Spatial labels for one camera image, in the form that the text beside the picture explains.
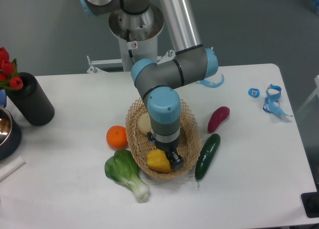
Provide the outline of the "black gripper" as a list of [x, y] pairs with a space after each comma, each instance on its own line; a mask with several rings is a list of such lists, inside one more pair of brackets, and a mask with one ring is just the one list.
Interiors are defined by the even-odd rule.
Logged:
[[151, 131], [147, 133], [147, 137], [149, 142], [154, 142], [157, 149], [160, 149], [168, 153], [167, 159], [169, 160], [171, 169], [173, 171], [179, 171], [184, 166], [184, 160], [177, 152], [177, 147], [180, 142], [179, 138], [168, 143], [160, 142], [154, 138], [153, 133]]

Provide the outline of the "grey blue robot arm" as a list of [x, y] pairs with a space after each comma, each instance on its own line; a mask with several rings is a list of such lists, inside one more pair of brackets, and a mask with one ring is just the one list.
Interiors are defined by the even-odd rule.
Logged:
[[184, 165], [177, 152], [181, 103], [176, 89], [214, 75], [218, 61], [204, 48], [189, 0], [80, 0], [84, 10], [108, 13], [118, 38], [123, 69], [131, 73], [151, 119], [152, 141], [173, 170]]

